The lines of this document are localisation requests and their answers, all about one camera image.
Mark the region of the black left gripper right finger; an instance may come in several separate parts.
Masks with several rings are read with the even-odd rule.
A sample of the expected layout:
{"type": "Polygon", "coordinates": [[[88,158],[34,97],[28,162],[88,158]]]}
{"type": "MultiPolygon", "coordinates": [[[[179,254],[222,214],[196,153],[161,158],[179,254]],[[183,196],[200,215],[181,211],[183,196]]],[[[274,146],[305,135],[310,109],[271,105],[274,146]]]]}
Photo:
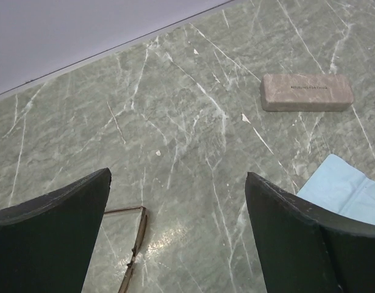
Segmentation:
{"type": "Polygon", "coordinates": [[[245,195],[267,292],[375,292],[375,225],[330,212],[254,172],[245,195]]]}

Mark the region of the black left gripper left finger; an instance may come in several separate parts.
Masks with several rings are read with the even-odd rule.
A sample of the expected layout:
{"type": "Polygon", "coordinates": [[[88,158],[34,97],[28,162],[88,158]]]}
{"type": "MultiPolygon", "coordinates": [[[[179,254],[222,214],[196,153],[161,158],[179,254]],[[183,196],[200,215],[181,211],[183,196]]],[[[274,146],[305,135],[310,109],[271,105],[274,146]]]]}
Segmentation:
{"type": "Polygon", "coordinates": [[[0,292],[81,292],[111,180],[103,168],[0,210],[0,292]]]}

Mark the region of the light blue cleaning cloth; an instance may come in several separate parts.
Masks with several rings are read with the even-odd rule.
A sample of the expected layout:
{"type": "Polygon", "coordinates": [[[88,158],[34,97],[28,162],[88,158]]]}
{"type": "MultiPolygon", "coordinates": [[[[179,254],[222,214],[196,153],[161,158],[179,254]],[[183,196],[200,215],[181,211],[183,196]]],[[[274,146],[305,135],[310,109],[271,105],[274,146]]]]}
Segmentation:
{"type": "Polygon", "coordinates": [[[375,225],[375,181],[330,154],[297,193],[328,211],[375,225]]]}

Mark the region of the grey-brown glasses case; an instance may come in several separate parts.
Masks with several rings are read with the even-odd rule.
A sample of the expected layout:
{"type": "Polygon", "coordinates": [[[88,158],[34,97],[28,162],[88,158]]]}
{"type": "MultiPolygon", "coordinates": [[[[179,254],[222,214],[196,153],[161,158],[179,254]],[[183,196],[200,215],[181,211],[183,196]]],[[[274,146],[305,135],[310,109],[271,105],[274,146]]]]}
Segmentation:
{"type": "Polygon", "coordinates": [[[267,112],[341,112],[354,102],[350,82],[340,74],[265,74],[260,96],[267,112]]]}

